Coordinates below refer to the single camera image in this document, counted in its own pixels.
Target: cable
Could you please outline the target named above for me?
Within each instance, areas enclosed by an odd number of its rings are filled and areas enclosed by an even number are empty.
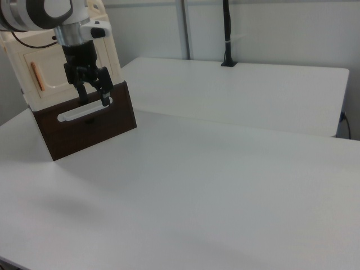
[[[230,34],[231,34],[231,17],[229,15],[229,18],[230,18]],[[225,50],[225,54],[224,54],[224,62],[226,61],[226,50]]]
[[[347,116],[346,116],[346,115],[344,115],[344,120],[346,121],[346,123],[347,123],[347,125],[348,125],[349,140],[351,140],[350,123],[349,123],[349,119],[347,118]]]
[[[55,44],[57,44],[57,42],[54,42],[54,43],[51,43],[51,44],[48,44],[45,46],[31,46],[31,45],[28,45],[28,44],[22,42],[21,40],[19,40],[19,38],[15,35],[14,32],[11,32],[11,34],[20,44],[24,45],[25,47],[31,48],[31,49],[45,49],[45,48],[48,48],[48,47],[51,47],[51,46],[54,46]]]

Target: dark brown box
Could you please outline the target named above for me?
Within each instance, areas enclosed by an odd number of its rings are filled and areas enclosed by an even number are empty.
[[[109,107],[73,121],[57,117],[81,107],[78,98],[33,112],[54,161],[137,127],[127,83],[115,85],[111,97]],[[97,92],[89,94],[89,102],[99,99]]]

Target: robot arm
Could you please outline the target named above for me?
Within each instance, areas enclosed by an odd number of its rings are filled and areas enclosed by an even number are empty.
[[[85,0],[6,0],[0,1],[0,31],[25,32],[54,29],[62,45],[67,63],[67,80],[79,93],[80,101],[88,101],[84,83],[90,83],[101,95],[102,104],[110,104],[113,90],[106,67],[96,66],[93,39],[111,35],[111,25],[92,21]]]

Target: table surface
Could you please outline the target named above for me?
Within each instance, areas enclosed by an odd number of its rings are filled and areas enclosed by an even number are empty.
[[[123,74],[137,110],[332,137],[349,70],[137,58]]]
[[[52,162],[29,110],[0,127],[0,258],[30,270],[360,265],[360,144],[136,111]]]

